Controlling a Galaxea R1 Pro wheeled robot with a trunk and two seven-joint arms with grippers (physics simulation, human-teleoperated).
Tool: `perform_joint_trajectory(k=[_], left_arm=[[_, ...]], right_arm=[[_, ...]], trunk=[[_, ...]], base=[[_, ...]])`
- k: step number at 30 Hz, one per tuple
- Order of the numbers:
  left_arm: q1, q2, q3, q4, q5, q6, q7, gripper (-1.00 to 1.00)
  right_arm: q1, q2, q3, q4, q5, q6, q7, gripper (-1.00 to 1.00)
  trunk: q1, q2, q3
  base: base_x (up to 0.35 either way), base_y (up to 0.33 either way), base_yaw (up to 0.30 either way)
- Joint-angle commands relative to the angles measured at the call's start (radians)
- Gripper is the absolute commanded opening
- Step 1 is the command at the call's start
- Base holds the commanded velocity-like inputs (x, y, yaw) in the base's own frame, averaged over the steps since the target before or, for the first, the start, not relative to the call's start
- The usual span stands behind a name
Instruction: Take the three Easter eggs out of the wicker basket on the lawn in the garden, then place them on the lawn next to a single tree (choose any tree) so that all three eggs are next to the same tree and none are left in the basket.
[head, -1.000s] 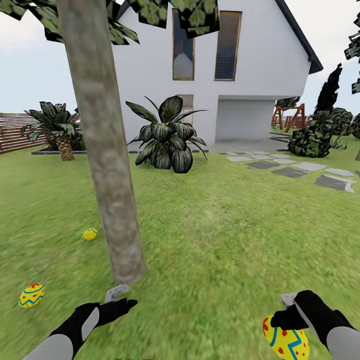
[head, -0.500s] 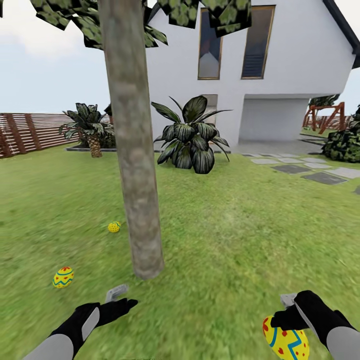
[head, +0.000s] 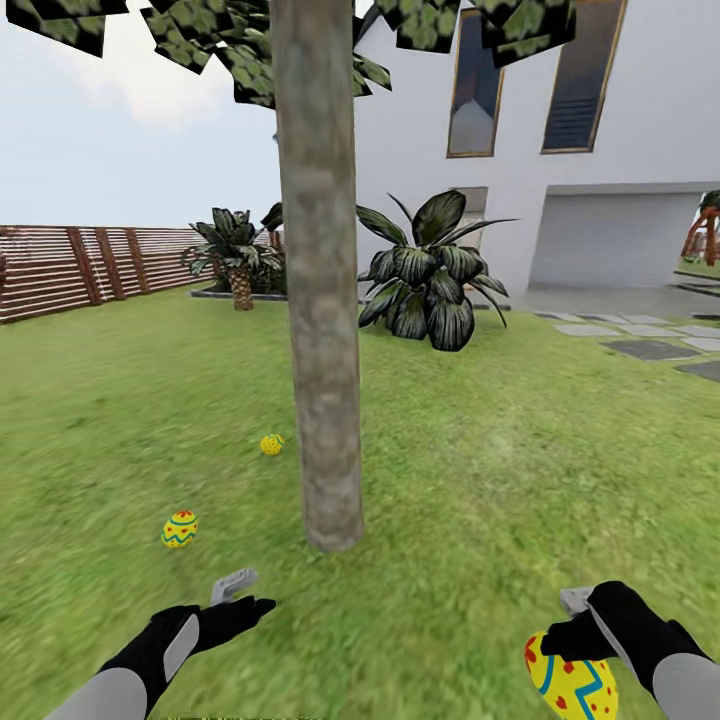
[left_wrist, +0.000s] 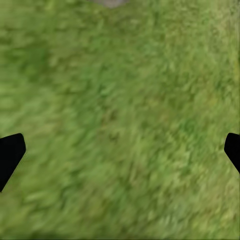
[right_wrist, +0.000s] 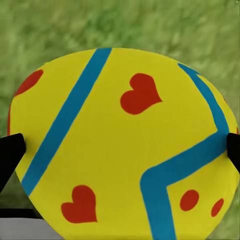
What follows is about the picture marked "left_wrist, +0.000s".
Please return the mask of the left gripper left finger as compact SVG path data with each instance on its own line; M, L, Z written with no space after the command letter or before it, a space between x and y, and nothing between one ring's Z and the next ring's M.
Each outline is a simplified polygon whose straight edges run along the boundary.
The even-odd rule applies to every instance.
M21 133L0 138L0 193L26 152Z

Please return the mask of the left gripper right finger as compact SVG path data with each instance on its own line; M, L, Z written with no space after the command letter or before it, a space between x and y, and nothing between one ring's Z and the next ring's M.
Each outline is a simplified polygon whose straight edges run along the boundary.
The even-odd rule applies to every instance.
M240 173L240 135L235 133L228 133L224 151Z

